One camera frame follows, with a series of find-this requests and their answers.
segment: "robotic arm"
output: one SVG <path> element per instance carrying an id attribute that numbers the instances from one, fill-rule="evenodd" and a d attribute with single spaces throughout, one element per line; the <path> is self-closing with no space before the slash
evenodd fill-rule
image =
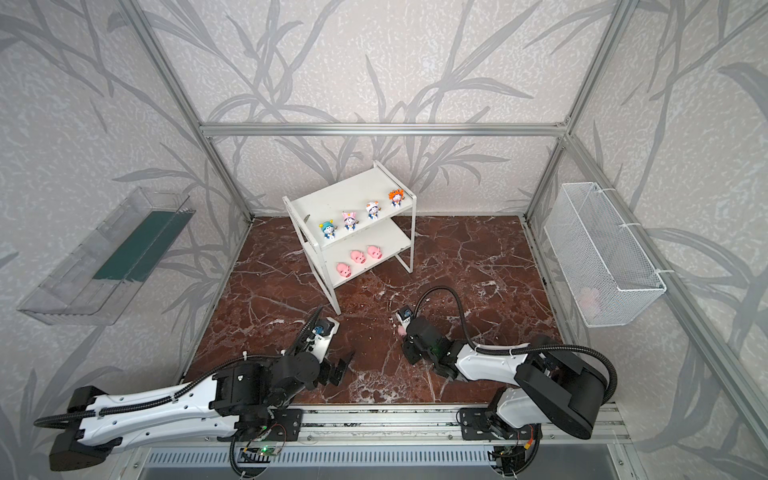
<path id="1" fill-rule="evenodd" d="M 243 353 L 193 382 L 133 395 L 76 389 L 67 413 L 35 421 L 37 427 L 64 430 L 51 447 L 51 470 L 87 468 L 110 453 L 189 436 L 216 436 L 234 445 L 264 439 L 279 426 L 285 431 L 275 433 L 285 436 L 277 439 L 284 440 L 296 421 L 285 422 L 287 412 L 300 414 L 284 410 L 293 397 L 318 383 L 339 385 L 351 361 L 350 355 L 333 366 L 325 359 L 339 323 L 320 319 L 321 309 L 282 356 Z"/>
<path id="2" fill-rule="evenodd" d="M 455 297 L 466 339 L 449 340 L 418 315 L 424 299 L 435 290 Z M 525 425 L 552 422 L 578 439 L 589 439 L 600 406 L 616 390 L 617 377 L 611 362 L 584 346 L 560 345 L 546 335 L 517 346 L 475 345 L 467 334 L 461 300 L 449 287 L 426 292 L 413 310 L 401 308 L 395 315 L 402 328 L 402 351 L 414 365 L 424 359 L 435 373 L 450 380 L 495 380 L 520 388 L 499 389 L 485 410 L 484 427 L 500 439 L 513 439 Z M 575 355 L 600 360 L 609 380 Z"/>

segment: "pink figurine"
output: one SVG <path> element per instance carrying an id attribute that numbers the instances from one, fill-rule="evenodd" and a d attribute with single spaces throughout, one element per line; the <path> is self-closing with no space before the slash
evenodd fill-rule
<path id="1" fill-rule="evenodd" d="M 347 230 L 355 230 L 355 225 L 357 225 L 357 213 L 342 212 L 342 217 L 344 218 L 344 227 L 346 227 Z"/>
<path id="2" fill-rule="evenodd" d="M 359 250 L 352 250 L 351 254 L 349 255 L 352 257 L 352 260 L 355 260 L 355 263 L 365 263 L 366 262 L 366 256 L 362 254 Z"/>
<path id="3" fill-rule="evenodd" d="M 336 271 L 339 272 L 339 275 L 343 276 L 344 278 L 349 278 L 349 276 L 352 275 L 352 269 L 350 269 L 349 265 L 346 263 L 337 263 Z"/>
<path id="4" fill-rule="evenodd" d="M 371 258 L 376 260 L 382 257 L 382 251 L 376 245 L 371 245 L 368 247 L 368 254 L 371 256 Z"/>

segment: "white shelf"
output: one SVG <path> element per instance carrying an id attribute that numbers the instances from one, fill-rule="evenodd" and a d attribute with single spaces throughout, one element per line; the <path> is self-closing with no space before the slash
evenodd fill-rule
<path id="1" fill-rule="evenodd" d="M 405 196 L 399 207 L 394 207 L 389 200 L 389 192 L 402 189 Z M 366 204 L 378 201 L 379 218 L 368 218 Z M 283 197 L 293 228 L 299 237 L 306 259 L 310 262 L 312 273 L 320 288 L 333 305 L 334 311 L 341 314 L 336 288 L 349 282 L 358 275 L 371 270 L 376 265 L 397 256 L 397 260 L 406 269 L 413 271 L 413 251 L 416 231 L 416 195 L 401 183 L 384 165 L 373 162 L 373 168 L 337 184 L 325 187 L 313 194 L 291 201 Z M 395 221 L 393 215 L 410 210 L 411 236 L 406 236 Z M 357 212 L 355 230 L 347 230 L 342 220 L 343 212 Z M 333 220 L 336 235 L 333 239 L 325 238 L 319 225 Z M 377 246 L 382 251 L 380 259 L 368 255 L 368 247 Z M 410 249 L 410 259 L 404 260 L 399 253 Z M 355 263 L 349 256 L 353 250 L 359 250 L 366 256 L 365 263 Z M 336 265 L 346 263 L 352 271 L 347 278 L 339 275 Z"/>
<path id="2" fill-rule="evenodd" d="M 397 184 L 379 168 L 374 167 L 354 177 L 293 200 L 291 205 L 293 205 L 301 221 L 307 215 L 310 216 L 306 225 L 320 248 L 325 250 L 348 237 L 362 233 L 392 215 L 411 208 L 413 199 L 408 194 L 403 198 L 400 207 L 392 205 L 389 200 L 389 192 L 399 188 L 402 188 L 400 184 Z M 366 211 L 366 204 L 374 200 L 378 201 L 381 207 L 377 220 L 368 218 Z M 358 223 L 355 230 L 347 230 L 344 227 L 342 212 L 357 213 Z M 320 231 L 319 225 L 328 220 L 333 220 L 333 224 L 337 227 L 335 239 L 325 238 L 323 232 Z"/>
<path id="3" fill-rule="evenodd" d="M 368 230 L 361 231 L 354 237 L 347 237 L 344 240 L 334 242 L 329 248 L 323 251 L 323 259 L 325 260 L 328 275 L 330 276 L 333 288 L 343 285 L 349 282 L 362 273 L 371 270 L 376 265 L 384 262 L 396 254 L 407 250 L 411 247 L 411 239 L 408 238 L 400 227 L 398 227 L 394 220 L 391 218 L 378 219 L 379 223 L 376 228 L 369 228 Z M 368 254 L 368 246 L 376 245 L 382 251 L 382 257 L 378 260 L 374 260 Z M 320 265 L 319 259 L 315 250 L 308 242 L 303 243 L 304 251 L 310 257 L 315 265 Z M 349 254 L 353 250 L 359 250 L 366 255 L 365 263 L 355 263 Z M 344 278 L 336 271 L 336 265 L 338 263 L 346 263 L 352 270 L 352 275 L 348 278 Z"/>

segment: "brown marble surface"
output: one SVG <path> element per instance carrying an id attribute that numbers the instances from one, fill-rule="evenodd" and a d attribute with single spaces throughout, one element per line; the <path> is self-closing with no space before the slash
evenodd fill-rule
<path id="1" fill-rule="evenodd" d="M 396 218 L 410 235 L 410 217 Z M 392 313 L 435 285 L 462 297 L 477 343 L 516 345 L 538 333 L 560 340 L 517 217 L 418 217 L 413 274 L 392 258 L 336 290 L 337 316 L 320 290 L 288 218 L 257 218 L 187 374 L 249 353 L 288 347 L 320 304 L 339 332 L 329 358 L 355 350 L 341 386 L 302 392 L 295 403 L 489 402 L 503 384 L 447 382 L 422 360 L 408 364 Z M 448 338 L 462 337 L 453 298 L 435 292 L 422 313 Z"/>

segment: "wall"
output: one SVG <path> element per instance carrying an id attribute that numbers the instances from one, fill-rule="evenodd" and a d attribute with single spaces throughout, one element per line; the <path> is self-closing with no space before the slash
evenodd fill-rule
<path id="1" fill-rule="evenodd" d="M 177 379 L 246 231 L 140 45 L 111 2 L 0 4 L 0 474 L 48 471 L 76 386 L 135 392 Z M 46 326 L 16 311 L 136 186 L 197 208 L 113 326 Z"/>
<path id="2" fill-rule="evenodd" d="M 521 213 L 554 147 L 552 137 L 222 137 L 217 148 L 257 214 L 373 166 L 376 159 L 430 213 Z M 424 158 L 411 164 L 412 141 Z"/>
<path id="3" fill-rule="evenodd" d="M 766 13 L 765 2 L 639 8 L 575 129 L 764 392 Z M 616 401 L 647 473 L 768 478 L 768 459 L 663 300 L 625 327 L 581 324 L 540 227 L 553 185 L 583 180 L 565 158 L 533 224 L 575 336 L 617 364 Z"/>
<path id="4" fill-rule="evenodd" d="M 612 0 L 141 0 L 206 122 L 558 122 Z M 521 212 L 548 138 L 252 137 L 218 148 L 254 211 L 386 161 L 419 210 Z"/>

